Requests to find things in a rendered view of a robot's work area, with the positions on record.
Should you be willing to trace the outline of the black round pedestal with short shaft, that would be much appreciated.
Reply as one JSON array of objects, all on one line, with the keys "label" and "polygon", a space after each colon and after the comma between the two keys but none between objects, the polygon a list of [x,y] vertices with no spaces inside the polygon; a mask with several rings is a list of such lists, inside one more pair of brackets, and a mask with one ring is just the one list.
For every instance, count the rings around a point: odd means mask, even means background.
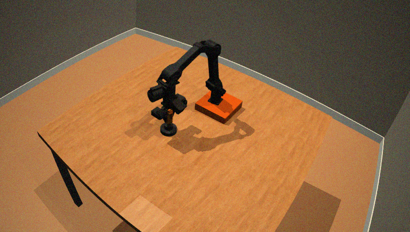
[{"label": "black round pedestal with short shaft", "polygon": [[173,136],[176,135],[177,133],[177,126],[172,123],[172,124],[166,124],[163,123],[160,127],[161,134],[164,136]]}]

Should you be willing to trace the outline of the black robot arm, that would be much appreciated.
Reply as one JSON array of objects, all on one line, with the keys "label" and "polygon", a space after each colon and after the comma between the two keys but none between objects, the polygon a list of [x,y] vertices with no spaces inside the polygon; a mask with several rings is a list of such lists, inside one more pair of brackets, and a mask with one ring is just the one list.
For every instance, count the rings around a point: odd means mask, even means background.
[{"label": "black robot arm", "polygon": [[[158,77],[158,85],[148,90],[147,96],[151,102],[156,102],[164,97],[173,97],[176,94],[176,85],[182,75],[182,71],[193,62],[201,53],[206,53],[208,57],[209,79],[205,82],[206,87],[211,90],[211,97],[208,102],[219,105],[226,90],[223,89],[222,81],[219,78],[218,56],[221,53],[221,46],[212,41],[195,42],[193,46],[175,63],[168,65]],[[166,82],[164,82],[164,79]],[[171,99],[168,108],[173,109],[176,114],[180,114],[187,107],[186,99]]]}]

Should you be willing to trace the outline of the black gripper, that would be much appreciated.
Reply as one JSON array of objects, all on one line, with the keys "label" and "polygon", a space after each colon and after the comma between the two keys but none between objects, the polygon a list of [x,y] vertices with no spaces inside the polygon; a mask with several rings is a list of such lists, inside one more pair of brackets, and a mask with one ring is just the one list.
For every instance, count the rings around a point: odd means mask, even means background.
[{"label": "black gripper", "polygon": [[164,122],[167,122],[167,116],[169,115],[168,110],[168,104],[170,102],[171,99],[175,99],[176,96],[178,95],[178,99],[185,99],[184,96],[182,96],[181,94],[176,94],[173,97],[164,97],[163,101],[161,102],[161,104],[163,105],[161,108],[156,107],[153,110],[151,110],[151,115],[154,116],[156,119],[158,120],[164,120]]}]

